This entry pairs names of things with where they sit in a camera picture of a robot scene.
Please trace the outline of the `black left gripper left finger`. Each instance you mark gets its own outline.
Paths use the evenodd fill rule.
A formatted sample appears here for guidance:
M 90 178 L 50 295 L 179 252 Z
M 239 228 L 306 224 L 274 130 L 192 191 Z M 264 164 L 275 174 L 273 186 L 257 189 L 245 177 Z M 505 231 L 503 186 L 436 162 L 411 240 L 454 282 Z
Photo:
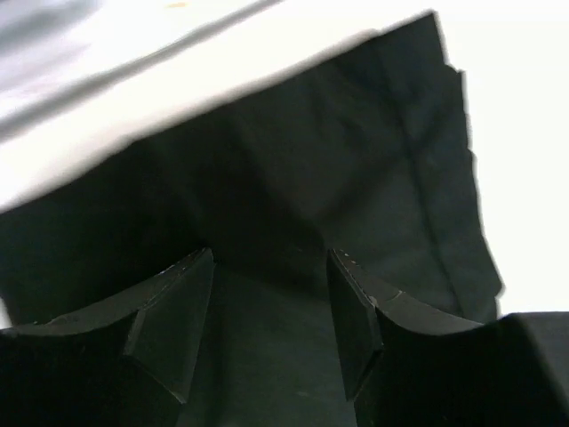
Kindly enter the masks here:
M 2 425 L 183 425 L 213 273 L 202 249 L 81 310 L 3 330 Z

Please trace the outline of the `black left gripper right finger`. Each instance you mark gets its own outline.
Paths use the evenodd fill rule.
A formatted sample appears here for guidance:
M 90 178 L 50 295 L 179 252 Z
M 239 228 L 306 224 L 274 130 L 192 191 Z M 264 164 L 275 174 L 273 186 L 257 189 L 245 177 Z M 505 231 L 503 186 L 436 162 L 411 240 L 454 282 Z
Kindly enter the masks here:
M 359 425 L 567 425 L 566 313 L 480 324 L 418 301 L 342 251 L 328 254 L 327 277 Z

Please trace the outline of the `black trousers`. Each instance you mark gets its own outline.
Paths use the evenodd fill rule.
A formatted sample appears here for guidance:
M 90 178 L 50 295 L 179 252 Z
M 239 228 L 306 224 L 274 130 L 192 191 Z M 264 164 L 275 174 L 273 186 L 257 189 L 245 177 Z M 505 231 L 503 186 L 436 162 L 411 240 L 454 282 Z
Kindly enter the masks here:
M 478 215 L 461 72 L 429 12 L 134 142 L 1 216 L 1 296 L 42 322 L 207 246 L 217 261 L 187 426 L 352 426 L 329 249 L 485 323 L 501 279 Z

